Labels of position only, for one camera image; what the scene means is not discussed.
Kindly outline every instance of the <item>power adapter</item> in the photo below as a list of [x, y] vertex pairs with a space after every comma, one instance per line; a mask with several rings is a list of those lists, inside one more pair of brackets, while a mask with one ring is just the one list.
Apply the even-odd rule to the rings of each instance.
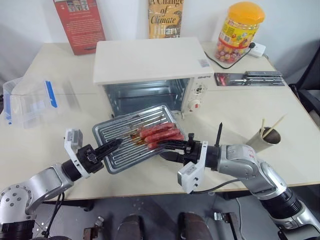
[[251, 55], [256, 58], [262, 57], [262, 55], [265, 53], [266, 46], [259, 44], [259, 43], [256, 43], [254, 41], [252, 43], [254, 43], [255, 46], [251, 49], [251, 51], [248, 53], [248, 55]]

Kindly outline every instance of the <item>oven label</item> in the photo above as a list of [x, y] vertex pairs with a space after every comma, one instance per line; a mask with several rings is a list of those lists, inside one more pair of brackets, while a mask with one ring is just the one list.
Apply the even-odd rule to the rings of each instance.
[[198, 76], [198, 79], [209, 79], [211, 76]]
[[207, 59], [199, 59], [198, 61], [199, 61], [202, 68], [210, 67], [210, 64], [207, 61]]

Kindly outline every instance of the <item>black chair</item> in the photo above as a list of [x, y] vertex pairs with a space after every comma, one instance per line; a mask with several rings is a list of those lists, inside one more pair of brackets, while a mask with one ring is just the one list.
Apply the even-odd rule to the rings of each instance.
[[300, 80], [289, 87], [308, 113], [314, 110], [320, 116], [320, 47]]

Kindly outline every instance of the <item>wooden table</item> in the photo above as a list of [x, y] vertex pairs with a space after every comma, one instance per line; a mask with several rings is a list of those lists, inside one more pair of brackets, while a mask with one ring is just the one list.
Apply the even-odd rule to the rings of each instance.
[[[212, 43], [204, 43], [204, 49]], [[54, 163], [69, 159], [64, 149], [66, 128], [79, 128], [83, 144], [97, 143], [92, 127], [107, 121], [97, 89], [92, 84], [94, 54], [74, 56], [67, 43], [45, 43], [26, 76], [45, 76], [53, 85], [64, 86], [57, 97], [72, 96], [76, 104], [52, 122], [29, 128], [16, 128], [0, 116], [0, 189], [27, 180]], [[215, 72], [224, 72], [212, 63]], [[264, 58], [244, 57], [228, 72], [272, 71], [273, 66]], [[300, 102], [287, 86], [276, 87], [218, 87], [208, 83], [208, 92], [199, 112], [177, 120], [186, 133], [213, 144], [220, 122], [223, 122], [221, 144], [244, 144], [260, 128], [262, 118], [271, 126], [287, 114], [277, 127], [281, 143], [259, 153], [283, 177], [289, 186], [320, 183], [320, 132]], [[80, 179], [66, 192], [68, 200], [93, 199], [113, 196], [181, 193], [177, 182], [179, 163], [160, 156], [152, 157], [119, 174], [100, 170], [88, 179]], [[232, 177], [205, 170], [199, 190], [209, 189]], [[221, 191], [243, 190], [235, 182]]]

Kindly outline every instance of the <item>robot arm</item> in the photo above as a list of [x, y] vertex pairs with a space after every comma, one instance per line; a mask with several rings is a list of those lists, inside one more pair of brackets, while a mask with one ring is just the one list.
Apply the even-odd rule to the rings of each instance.
[[188, 141], [167, 140], [159, 145], [169, 150], [161, 156], [169, 161], [183, 163], [178, 172], [178, 183], [186, 193], [194, 191], [204, 177], [205, 167], [239, 179], [257, 197], [279, 227], [281, 239], [308, 239], [320, 236], [320, 223], [297, 199], [285, 181], [265, 161], [257, 158], [254, 149], [244, 144], [219, 146], [222, 125], [220, 125], [215, 146], [207, 141], [194, 141], [189, 134]]
[[121, 143], [122, 139], [115, 139], [97, 149], [93, 149], [91, 145], [82, 147], [81, 131], [68, 129], [64, 146], [70, 160], [55, 164], [27, 181], [0, 191], [0, 239], [32, 239], [37, 207], [43, 201], [71, 188], [81, 177], [88, 178], [91, 173], [102, 169], [103, 158], [116, 150]]

